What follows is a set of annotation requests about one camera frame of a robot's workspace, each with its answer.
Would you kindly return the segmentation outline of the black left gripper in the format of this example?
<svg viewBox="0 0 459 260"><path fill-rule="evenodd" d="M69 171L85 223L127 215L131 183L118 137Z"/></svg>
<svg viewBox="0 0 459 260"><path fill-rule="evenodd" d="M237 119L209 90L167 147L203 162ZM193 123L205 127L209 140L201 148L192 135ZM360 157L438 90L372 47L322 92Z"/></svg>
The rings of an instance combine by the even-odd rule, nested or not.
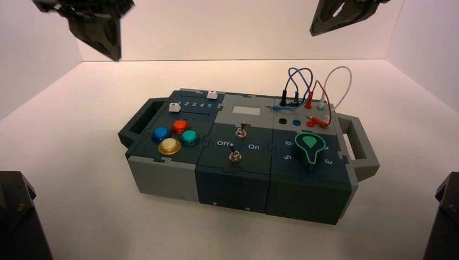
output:
<svg viewBox="0 0 459 260"><path fill-rule="evenodd" d="M55 11L61 16L95 16L68 18L71 33L101 54L121 59L120 20L132 7L131 0L113 1L32 1L41 12Z"/></svg>

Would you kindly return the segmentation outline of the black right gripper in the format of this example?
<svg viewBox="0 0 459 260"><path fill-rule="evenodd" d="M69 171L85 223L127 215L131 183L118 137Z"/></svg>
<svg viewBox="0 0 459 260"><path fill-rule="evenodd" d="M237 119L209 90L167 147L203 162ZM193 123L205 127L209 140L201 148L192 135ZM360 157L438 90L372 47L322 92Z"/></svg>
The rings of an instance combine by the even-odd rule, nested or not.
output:
<svg viewBox="0 0 459 260"><path fill-rule="evenodd" d="M385 4L389 1L391 0L320 0L314 13L310 34L318 36L364 21L375 14L380 4Z"/></svg>

